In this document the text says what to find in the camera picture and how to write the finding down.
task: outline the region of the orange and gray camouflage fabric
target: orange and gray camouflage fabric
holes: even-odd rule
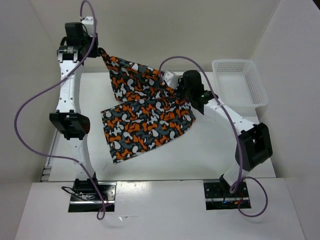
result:
[[[196,118],[179,86],[168,87],[158,70],[100,51],[114,97],[123,102],[101,112],[114,163],[166,144],[190,128]]]

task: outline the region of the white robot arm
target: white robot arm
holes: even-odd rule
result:
[[[170,71],[166,71],[163,79],[168,86],[176,88],[178,83],[189,98],[193,108],[197,109],[203,115],[214,119],[222,127],[230,133],[233,132],[230,121],[227,115],[221,108],[224,106],[230,115],[232,122],[238,134],[238,139],[242,149],[243,167],[241,177],[245,177],[258,164],[262,164],[273,154],[271,140],[268,127],[263,124],[255,124],[226,106],[221,99],[220,104],[216,101],[211,91],[206,91],[201,81],[201,75],[198,71],[186,71],[182,76],[177,76]],[[220,177],[220,183],[225,192],[229,192],[232,186],[238,179],[240,168],[240,157],[238,148],[235,151],[235,162],[230,169]]]
[[[94,32],[94,19],[87,16],[81,22],[70,22],[65,24],[66,37],[61,41],[61,46],[57,51],[61,79],[63,79],[75,66],[83,59],[83,56],[89,49]],[[99,57],[98,36],[89,58]],[[64,138],[72,151],[73,158],[81,162],[87,169],[90,177],[95,181],[95,170],[90,162],[87,138],[90,131],[90,120],[81,115],[79,95],[80,80],[84,72],[84,66],[81,65],[65,82],[61,84],[60,96],[56,111],[50,113],[49,119]],[[91,182],[83,168],[74,163],[76,171],[75,188],[85,192],[90,187]]]

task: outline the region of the laundry basket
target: laundry basket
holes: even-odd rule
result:
[[[212,62],[219,97],[237,112],[256,109],[269,99],[253,61],[223,59]]]

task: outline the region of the purple wire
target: purple wire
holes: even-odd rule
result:
[[[262,186],[262,184],[257,179],[255,179],[254,177],[245,176],[245,177],[241,178],[241,181],[243,181],[245,179],[252,179],[261,187],[261,189],[262,189],[262,191],[264,193],[264,196],[265,196],[265,205],[264,205],[264,208],[262,209],[261,212],[255,214],[255,215],[248,215],[248,214],[246,214],[246,213],[244,213],[243,211],[240,210],[241,204],[243,204],[244,202],[248,202],[248,200],[244,200],[244,201],[241,201],[241,202],[238,203],[238,210],[242,215],[244,215],[244,216],[246,216],[248,218],[256,218],[256,217],[259,217],[260,215],[262,215],[266,211],[266,209],[268,207],[268,203],[269,203],[268,194],[267,194],[265,188]]]
[[[209,78],[208,78],[207,74],[205,73],[205,70],[204,70],[196,61],[192,60],[192,59],[189,58],[189,57],[186,57],[186,56],[171,56],[171,57],[168,57],[167,59],[165,59],[165,60],[160,64],[160,67],[159,67],[159,76],[160,76],[160,79],[161,79],[162,81],[164,81],[164,80],[163,80],[162,75],[161,75],[161,68],[162,68],[162,66],[163,66],[167,61],[169,61],[169,60],[171,60],[171,59],[185,59],[185,60],[188,60],[188,61],[192,62],[194,65],[196,65],[196,66],[199,68],[199,70],[202,72],[202,74],[204,75],[205,80],[207,81],[207,83],[208,83],[208,85],[209,85],[210,91],[212,92],[212,95],[213,95],[214,99],[216,100],[216,102],[218,103],[218,105],[220,105],[220,107],[222,108],[222,110],[224,111],[226,117],[228,118],[228,120],[229,120],[229,122],[230,122],[230,125],[231,125],[231,127],[232,127],[232,130],[233,130],[233,133],[234,133],[234,136],[235,136],[235,140],[236,140],[236,143],[237,143],[238,152],[239,152],[239,174],[238,174],[238,178],[237,178],[237,180],[235,181],[235,183],[232,184],[232,186],[230,187],[230,193],[231,193],[231,194],[234,194],[234,193],[238,190],[239,184],[241,183],[241,181],[243,181],[245,178],[255,180],[255,181],[260,185],[260,187],[262,188],[262,190],[263,190],[263,192],[264,192],[264,194],[265,194],[266,204],[265,204],[265,206],[264,206],[264,209],[263,209],[260,213],[258,213],[258,214],[256,214],[256,215],[253,215],[253,216],[247,215],[247,214],[243,213],[243,212],[240,211],[240,210],[239,210],[239,212],[240,212],[241,214],[245,215],[246,217],[252,217],[252,218],[254,218],[254,217],[260,216],[261,214],[263,214],[263,213],[265,212],[265,210],[266,210],[266,208],[267,208],[267,206],[268,206],[268,196],[267,196],[267,192],[266,192],[266,190],[264,189],[264,187],[260,184],[260,182],[258,182],[257,179],[255,179],[255,178],[253,178],[253,177],[250,177],[250,176],[247,176],[247,177],[243,177],[243,178],[242,178],[242,169],[243,169],[243,165],[244,165],[244,158],[243,158],[243,151],[242,151],[242,148],[241,148],[241,145],[240,145],[240,141],[239,141],[239,138],[238,138],[237,129],[236,129],[236,127],[235,127],[235,125],[234,125],[234,122],[232,121],[232,119],[231,119],[228,111],[226,110],[226,108],[221,104],[221,102],[220,102],[219,99],[217,98],[217,96],[216,96],[216,94],[215,94],[215,92],[214,92],[214,90],[213,90],[213,88],[212,88],[212,86],[211,86],[211,83],[210,83],[210,81],[209,81]]]
[[[90,54],[91,50],[93,49],[94,47],[94,43],[95,43],[95,40],[96,40],[96,32],[97,32],[97,21],[96,21],[96,15],[95,15],[95,11],[94,11],[94,8],[92,7],[91,3],[88,1],[88,0],[83,0],[82,3],[81,3],[81,13],[80,13],[80,16],[82,16],[82,9],[83,9],[83,5],[87,3],[90,7],[90,10],[91,10],[91,13],[92,13],[92,16],[93,16],[93,37],[92,37],[92,41],[91,41],[91,44],[90,44],[90,47],[88,49],[88,51],[86,52],[86,54],[84,55],[83,59],[74,67],[74,69],[72,69],[69,74],[64,77],[60,82],[52,85],[51,87],[37,93],[36,95],[32,96],[31,98],[29,98],[27,101],[25,101],[21,107],[18,109],[18,111],[16,112],[15,114],[15,117],[14,117],[14,131],[15,131],[15,134],[16,136],[18,137],[18,139],[20,140],[20,142],[28,149],[30,150],[31,152],[37,154],[37,155],[40,155],[42,157],[47,157],[47,158],[56,158],[56,159],[67,159],[67,160],[72,160],[74,162],[76,162],[77,164],[79,164],[82,169],[84,170],[84,172],[87,174],[88,178],[90,179],[90,181],[92,182],[92,185],[94,187],[94,189],[96,190],[101,202],[102,202],[102,208],[99,209],[97,215],[96,215],[96,218],[98,220],[102,220],[104,219],[105,215],[106,215],[106,207],[108,205],[105,204],[105,200],[101,194],[101,192],[99,191],[98,189],[98,186],[96,185],[95,181],[92,179],[92,177],[90,176],[88,170],[86,169],[86,167],[84,165],[82,165],[82,163],[80,161],[78,161],[77,159],[74,159],[72,157],[68,157],[68,156],[56,156],[56,155],[50,155],[50,154],[45,154],[45,153],[42,153],[42,152],[39,152],[35,149],[33,149],[32,147],[30,147],[21,137],[19,131],[18,131],[18,118],[19,118],[19,115],[21,113],[21,111],[24,109],[24,107],[30,103],[32,100],[36,99],[37,97],[41,96],[42,94],[54,89],[55,87],[61,85],[62,83],[64,83],[83,63],[84,61],[86,60],[86,58],[88,57],[88,55]]]

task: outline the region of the purple cable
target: purple cable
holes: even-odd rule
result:
[[[264,207],[263,207],[261,212],[255,214],[255,215],[248,215],[248,214],[246,214],[246,213],[244,213],[243,211],[240,210],[241,204],[243,204],[244,202],[248,202],[248,200],[244,200],[244,201],[241,201],[240,203],[238,203],[238,210],[242,215],[244,215],[244,216],[246,216],[248,218],[256,218],[256,217],[259,217],[260,215],[262,215],[266,211],[266,209],[268,207],[268,203],[269,203],[268,194],[267,194],[265,188],[262,186],[262,184],[257,179],[255,179],[254,177],[246,176],[246,177],[241,178],[241,181],[243,181],[245,179],[252,179],[261,187],[261,189],[262,189],[262,191],[264,193],[264,196],[265,196],[265,205],[264,205]]]
[[[16,136],[18,137],[18,139],[20,140],[20,142],[28,149],[30,150],[31,152],[37,154],[37,155],[40,155],[42,157],[47,157],[47,158],[56,158],[56,159],[67,159],[67,160],[72,160],[74,162],[76,162],[77,164],[79,164],[82,169],[84,170],[84,172],[87,174],[88,178],[90,179],[90,181],[92,182],[93,184],[93,187],[94,189],[96,190],[96,192],[98,193],[99,195],[99,198],[102,202],[102,208],[99,209],[99,211],[97,212],[97,215],[96,215],[96,218],[98,220],[102,220],[104,219],[105,215],[106,215],[106,207],[109,205],[109,204],[105,204],[105,200],[101,194],[101,192],[99,191],[98,189],[98,186],[96,185],[95,181],[92,179],[92,177],[90,176],[88,170],[85,168],[85,166],[82,165],[82,163],[80,161],[78,161],[77,159],[74,159],[72,157],[68,157],[68,156],[55,156],[55,155],[50,155],[50,154],[45,154],[45,153],[42,153],[42,152],[39,152],[35,149],[33,149],[32,147],[30,147],[21,137],[19,131],[18,131],[18,118],[19,118],[19,115],[21,113],[21,111],[24,109],[24,107],[30,103],[32,100],[36,99],[37,97],[41,96],[42,94],[54,89],[55,87],[61,85],[62,83],[64,83],[83,63],[84,61],[86,60],[86,58],[88,57],[88,55],[90,54],[92,48],[94,47],[94,43],[95,43],[95,40],[96,40],[96,32],[97,32],[97,21],[96,21],[96,15],[95,15],[95,11],[94,11],[94,8],[92,7],[91,3],[88,1],[88,0],[83,0],[82,3],[81,3],[81,13],[80,13],[80,16],[82,16],[82,8],[83,8],[83,5],[87,3],[90,7],[90,10],[91,10],[91,13],[92,13],[92,16],[93,16],[93,37],[92,37],[92,41],[91,41],[91,44],[90,44],[90,47],[88,49],[88,51],[86,52],[86,54],[84,55],[83,59],[74,67],[74,69],[72,69],[69,74],[64,77],[60,82],[52,85],[51,87],[37,93],[36,95],[34,95],[33,97],[31,97],[30,99],[28,99],[27,101],[25,101],[21,107],[18,109],[18,111],[16,112],[15,114],[15,117],[14,117],[14,131],[15,131],[15,134]]]
[[[232,119],[231,119],[228,111],[226,110],[226,108],[221,104],[221,102],[220,102],[219,99],[217,98],[217,96],[216,96],[216,94],[215,94],[215,92],[214,92],[214,90],[213,90],[213,88],[212,88],[212,86],[211,86],[211,83],[210,83],[210,81],[209,81],[209,78],[208,78],[207,74],[205,73],[205,70],[204,70],[196,61],[192,60],[192,59],[189,58],[189,57],[186,57],[186,56],[171,56],[171,57],[168,57],[167,59],[165,59],[165,60],[160,64],[160,67],[159,67],[159,76],[160,76],[160,79],[161,79],[162,81],[164,81],[164,80],[163,80],[162,75],[161,75],[161,68],[162,68],[162,66],[163,66],[167,61],[169,61],[169,60],[171,60],[171,59],[185,59],[185,60],[188,60],[188,61],[192,62],[194,65],[196,65],[196,66],[199,68],[199,70],[202,72],[202,74],[204,75],[205,80],[207,81],[207,83],[208,83],[208,85],[209,85],[210,91],[212,92],[212,95],[213,95],[214,99],[216,100],[216,102],[218,103],[218,105],[221,106],[222,110],[224,111],[226,117],[228,118],[228,120],[229,120],[229,122],[230,122],[230,125],[231,125],[231,127],[232,127],[232,130],[233,130],[233,133],[234,133],[234,136],[235,136],[235,140],[236,140],[236,143],[237,143],[238,152],[239,152],[239,174],[238,174],[237,181],[236,181],[234,184],[232,184],[232,186],[230,187],[230,193],[231,193],[231,194],[234,194],[234,193],[238,190],[239,184],[240,184],[241,181],[243,181],[244,179],[247,178],[247,179],[253,179],[253,180],[255,180],[255,181],[260,185],[260,187],[262,188],[262,190],[263,190],[263,192],[264,192],[264,194],[265,194],[265,199],[266,199],[266,201],[265,201],[265,206],[264,206],[263,210],[262,210],[260,213],[256,214],[256,215],[247,215],[247,214],[243,213],[243,212],[240,211],[240,210],[239,210],[239,212],[240,212],[241,214],[245,215],[246,217],[252,217],[252,218],[254,218],[254,217],[260,216],[261,214],[263,214],[263,213],[265,212],[265,210],[266,210],[266,208],[267,208],[267,206],[268,206],[268,196],[267,196],[267,192],[266,192],[265,188],[261,185],[261,183],[260,183],[257,179],[255,179],[255,178],[253,178],[253,177],[250,177],[250,176],[247,176],[247,177],[243,177],[243,178],[242,178],[242,169],[243,169],[243,165],[244,165],[244,158],[243,158],[243,151],[242,151],[242,148],[241,148],[241,145],[240,145],[240,141],[239,141],[239,138],[238,138],[237,129],[236,129],[236,127],[235,127],[235,125],[234,125],[234,122],[232,121]]]

